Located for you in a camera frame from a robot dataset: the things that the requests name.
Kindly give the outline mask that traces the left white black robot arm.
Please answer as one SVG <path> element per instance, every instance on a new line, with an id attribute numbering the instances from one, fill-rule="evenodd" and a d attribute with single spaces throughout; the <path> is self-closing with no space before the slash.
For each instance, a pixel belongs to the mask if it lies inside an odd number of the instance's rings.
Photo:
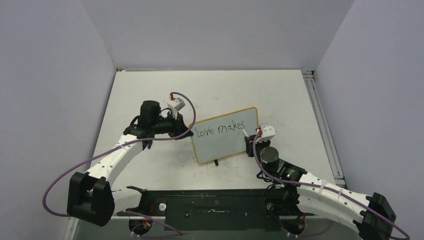
<path id="1" fill-rule="evenodd" d="M 162 116 L 159 102 L 145 100 L 139 115 L 123 131 L 115 150 L 106 153 L 86 172 L 71 176 L 67 214 L 100 227 L 126 210 L 144 215 L 149 210 L 149 201 L 143 198 L 144 190 L 134 186 L 112 190 L 113 183 L 134 157 L 151 147 L 155 135 L 167 134 L 170 140 L 193 136 L 179 112 L 184 106 L 181 98 L 174 98 L 167 103 L 167 115 Z"/>

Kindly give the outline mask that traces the yellow framed small whiteboard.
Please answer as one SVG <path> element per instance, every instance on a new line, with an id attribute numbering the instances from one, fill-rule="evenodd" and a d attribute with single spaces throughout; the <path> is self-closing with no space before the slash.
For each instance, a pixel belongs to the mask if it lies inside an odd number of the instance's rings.
<path id="1" fill-rule="evenodd" d="M 256 133 L 258 110 L 249 107 L 197 121 L 189 125 L 196 162 L 200 165 L 221 160 L 246 151 L 244 129 L 249 136 Z"/>

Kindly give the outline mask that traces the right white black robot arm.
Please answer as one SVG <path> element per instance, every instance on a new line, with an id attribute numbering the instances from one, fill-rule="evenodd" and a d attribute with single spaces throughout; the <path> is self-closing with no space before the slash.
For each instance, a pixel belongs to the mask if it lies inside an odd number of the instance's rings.
<path id="1" fill-rule="evenodd" d="M 259 167 L 257 178 L 282 187 L 289 196 L 283 209 L 289 214 L 308 213 L 338 222 L 359 234 L 363 240 L 392 240 L 396 214 L 385 196 L 357 193 L 318 178 L 310 171 L 284 161 L 271 146 L 276 135 L 270 124 L 247 133 L 243 123 L 201 128 L 198 124 L 184 127 L 184 137 L 205 140 L 209 153 L 222 153 L 244 142 L 248 157 Z"/>

